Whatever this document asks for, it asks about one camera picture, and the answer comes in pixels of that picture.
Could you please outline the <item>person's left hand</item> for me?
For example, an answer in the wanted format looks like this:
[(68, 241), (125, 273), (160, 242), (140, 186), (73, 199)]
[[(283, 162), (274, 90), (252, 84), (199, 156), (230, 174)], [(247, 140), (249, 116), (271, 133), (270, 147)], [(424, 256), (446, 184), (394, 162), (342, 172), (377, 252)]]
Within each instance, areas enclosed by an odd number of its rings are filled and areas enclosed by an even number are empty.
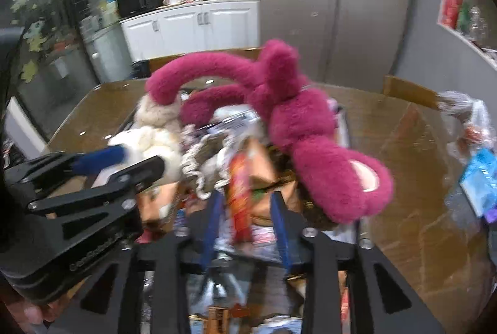
[(32, 304), (24, 298), (8, 300), (7, 310), (13, 316), (19, 327), (26, 333), (34, 333), (34, 326), (42, 325), (44, 322), (53, 322), (64, 309), (66, 309), (71, 298), (63, 295), (60, 299), (45, 305)]

